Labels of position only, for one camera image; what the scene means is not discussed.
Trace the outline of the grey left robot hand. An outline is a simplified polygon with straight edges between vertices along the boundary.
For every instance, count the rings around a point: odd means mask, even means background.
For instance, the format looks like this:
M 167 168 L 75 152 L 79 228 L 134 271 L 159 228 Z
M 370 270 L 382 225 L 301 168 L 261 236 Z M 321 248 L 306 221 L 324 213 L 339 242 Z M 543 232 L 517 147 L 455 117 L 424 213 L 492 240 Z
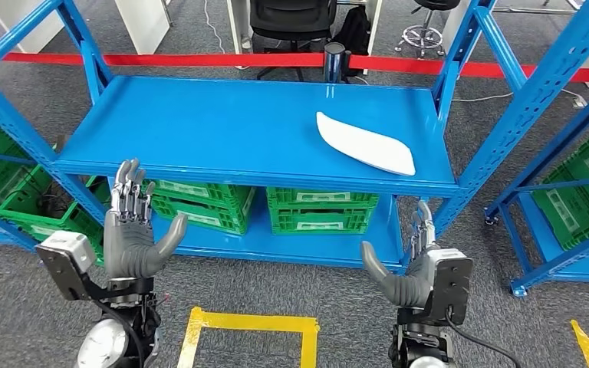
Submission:
M 125 159 L 115 175 L 104 219 L 104 266 L 111 278 L 151 278 L 173 255 L 186 234 L 188 218 L 176 215 L 167 233 L 154 240 L 150 221 L 154 184 L 142 191 L 146 170 Z

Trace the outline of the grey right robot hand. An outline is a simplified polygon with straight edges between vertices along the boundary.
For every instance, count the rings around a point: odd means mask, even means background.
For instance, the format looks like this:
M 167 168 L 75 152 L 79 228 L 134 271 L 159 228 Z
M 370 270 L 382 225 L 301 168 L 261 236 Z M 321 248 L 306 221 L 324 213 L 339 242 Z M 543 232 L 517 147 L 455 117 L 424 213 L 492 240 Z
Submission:
M 396 275 L 385 268 L 377 258 L 373 246 L 368 241 L 360 243 L 360 255 L 364 269 L 379 285 L 381 291 L 397 307 L 423 308 L 433 280 L 430 276 L 435 267 L 427 259 L 427 253 L 436 250 L 436 234 L 432 213 L 426 201 L 419 200 L 413 213 L 412 258 L 404 275 Z

